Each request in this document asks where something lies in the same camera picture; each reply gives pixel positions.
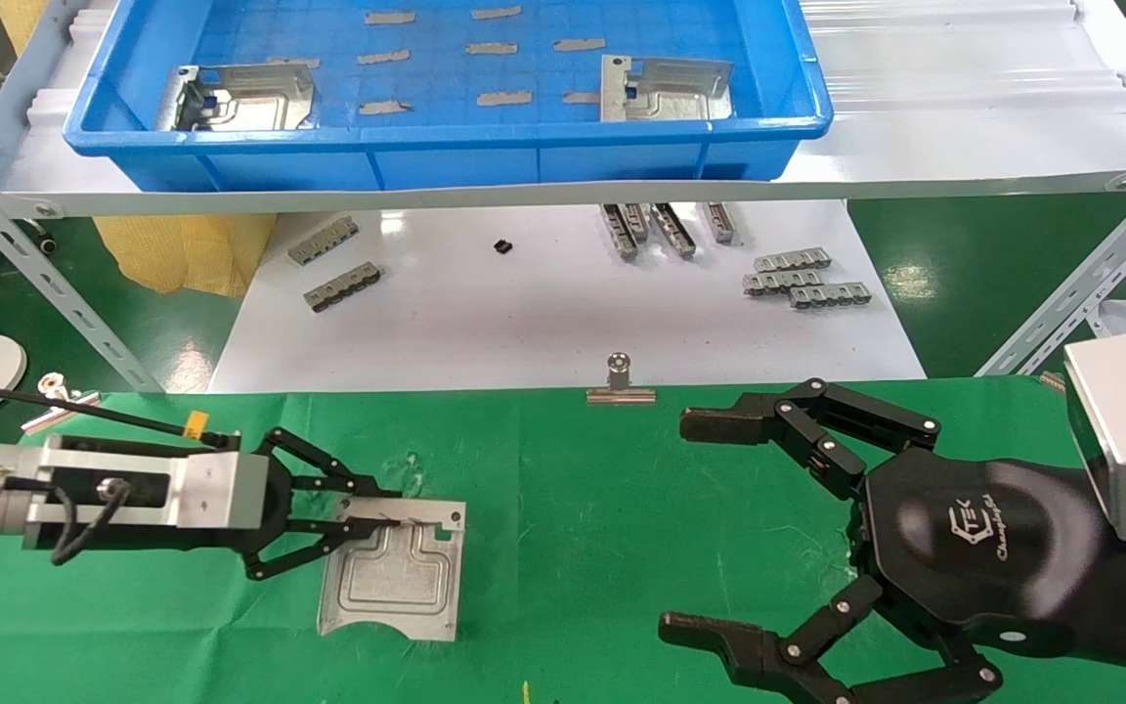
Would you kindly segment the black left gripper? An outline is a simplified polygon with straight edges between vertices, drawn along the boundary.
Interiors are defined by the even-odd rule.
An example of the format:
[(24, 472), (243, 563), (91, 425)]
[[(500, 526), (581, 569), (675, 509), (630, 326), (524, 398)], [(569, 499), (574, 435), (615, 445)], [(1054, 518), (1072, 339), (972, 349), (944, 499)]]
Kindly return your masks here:
[[(276, 451), (300, 458), (319, 475), (294, 475)], [(291, 491), (328, 491), (357, 498), (397, 498), (370, 475), (357, 475), (341, 460), (282, 427), (265, 433), (263, 458), (186, 458), (175, 508), (176, 550), (222, 549), (244, 560), (245, 578), (263, 581), (328, 556), (350, 541), (370, 540), (397, 527), (393, 518), (287, 522)], [(309, 547), (263, 560), (260, 552), (285, 532), (318, 535)]]

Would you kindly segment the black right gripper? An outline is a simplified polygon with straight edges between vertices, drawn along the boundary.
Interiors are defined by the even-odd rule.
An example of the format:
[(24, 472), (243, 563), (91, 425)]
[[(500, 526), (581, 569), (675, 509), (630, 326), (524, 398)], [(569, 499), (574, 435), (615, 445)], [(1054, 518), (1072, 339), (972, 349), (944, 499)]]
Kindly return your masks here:
[[(680, 437), (698, 444), (774, 444), (839, 500), (861, 498), (866, 463), (842, 436), (901, 454), (933, 451), (933, 418), (854, 389), (808, 378), (772, 393), (745, 392), (727, 409), (688, 407)], [(1108, 532), (1078, 469), (1013, 460), (899, 456), (864, 481), (875, 564), (933, 630), (1028, 658), (1076, 647), (1072, 604)], [(720, 656), (729, 681), (790, 703), (978, 703), (1004, 685), (964, 638), (933, 634), (941, 667), (865, 681), (835, 679), (821, 661), (886, 592), (863, 574), (789, 636), (742, 621), (663, 612), (660, 639)]]

